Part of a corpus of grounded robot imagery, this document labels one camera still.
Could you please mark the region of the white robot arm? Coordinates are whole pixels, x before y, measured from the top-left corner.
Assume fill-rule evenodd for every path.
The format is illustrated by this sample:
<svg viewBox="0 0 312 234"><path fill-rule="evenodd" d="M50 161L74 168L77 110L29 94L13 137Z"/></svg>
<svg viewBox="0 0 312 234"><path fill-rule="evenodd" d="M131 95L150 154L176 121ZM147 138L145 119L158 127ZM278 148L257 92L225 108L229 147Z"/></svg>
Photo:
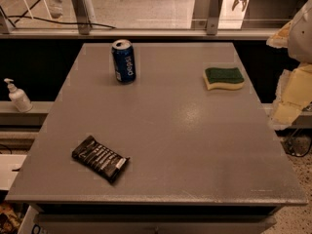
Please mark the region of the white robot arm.
<svg viewBox="0 0 312 234"><path fill-rule="evenodd" d="M299 62L293 71L282 72L269 116L272 129L284 130L312 102L312 0L308 0L266 44L277 49L286 48L289 57Z"/></svg>

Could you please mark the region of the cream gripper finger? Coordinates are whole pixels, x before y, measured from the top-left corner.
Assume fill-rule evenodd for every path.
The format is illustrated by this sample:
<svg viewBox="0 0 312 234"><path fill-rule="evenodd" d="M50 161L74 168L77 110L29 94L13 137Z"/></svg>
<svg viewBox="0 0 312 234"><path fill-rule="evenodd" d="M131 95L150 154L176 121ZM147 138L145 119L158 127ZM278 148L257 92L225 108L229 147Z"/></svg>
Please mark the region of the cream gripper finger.
<svg viewBox="0 0 312 234"><path fill-rule="evenodd" d="M291 25L291 21L287 22L274 35L267 39L266 45L276 49L287 48Z"/></svg>
<svg viewBox="0 0 312 234"><path fill-rule="evenodd" d="M301 63L293 71L284 69L270 113L272 125L291 125L312 102L312 64Z"/></svg>

